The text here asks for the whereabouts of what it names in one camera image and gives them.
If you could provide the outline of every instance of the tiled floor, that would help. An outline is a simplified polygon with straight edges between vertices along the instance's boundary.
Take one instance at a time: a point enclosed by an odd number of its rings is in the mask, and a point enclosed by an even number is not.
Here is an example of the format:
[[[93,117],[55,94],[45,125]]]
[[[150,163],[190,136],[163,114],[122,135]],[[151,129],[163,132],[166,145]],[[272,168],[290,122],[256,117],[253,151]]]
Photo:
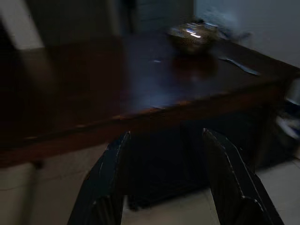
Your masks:
[[[44,168],[37,172],[31,165],[2,172],[1,177],[10,174],[15,179],[8,179],[10,182],[6,185],[1,182],[1,218],[5,219],[1,224],[67,224],[82,181],[105,148],[106,145],[101,145],[50,158],[46,160]],[[260,171],[258,175],[284,223],[300,224],[300,161],[284,163]],[[219,223],[210,190],[206,190],[138,212],[125,207],[122,224]]]

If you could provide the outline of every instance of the table top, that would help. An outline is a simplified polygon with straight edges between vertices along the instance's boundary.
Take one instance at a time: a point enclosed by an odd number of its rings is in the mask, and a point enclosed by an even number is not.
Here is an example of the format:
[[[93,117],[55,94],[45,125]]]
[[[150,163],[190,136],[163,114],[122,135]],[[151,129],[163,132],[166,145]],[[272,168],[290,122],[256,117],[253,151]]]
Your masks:
[[[220,61],[220,54],[262,75]],[[162,33],[2,54],[0,65],[5,148],[149,108],[283,82],[299,71],[226,41],[209,54],[183,56]]]

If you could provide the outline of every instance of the white wall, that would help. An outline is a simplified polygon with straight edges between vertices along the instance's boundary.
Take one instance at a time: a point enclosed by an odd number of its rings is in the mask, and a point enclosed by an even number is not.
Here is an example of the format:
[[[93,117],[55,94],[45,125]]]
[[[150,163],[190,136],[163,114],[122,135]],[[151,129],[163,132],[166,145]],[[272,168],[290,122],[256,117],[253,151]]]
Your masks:
[[[1,19],[16,49],[43,47],[23,0],[0,0]]]
[[[211,7],[253,33],[251,48],[300,68],[300,0],[195,0],[195,16]],[[299,80],[292,92],[300,103]]]

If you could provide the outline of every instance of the dark wooden table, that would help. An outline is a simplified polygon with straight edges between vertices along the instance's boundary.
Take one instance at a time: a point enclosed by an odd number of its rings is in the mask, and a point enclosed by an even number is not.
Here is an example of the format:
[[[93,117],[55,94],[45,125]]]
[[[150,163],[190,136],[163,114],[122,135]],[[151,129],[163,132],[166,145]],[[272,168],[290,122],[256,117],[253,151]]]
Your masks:
[[[228,57],[262,73],[247,74]],[[164,34],[112,37],[1,54],[1,167],[41,160],[259,105],[273,106],[299,69],[220,41],[180,56]]]

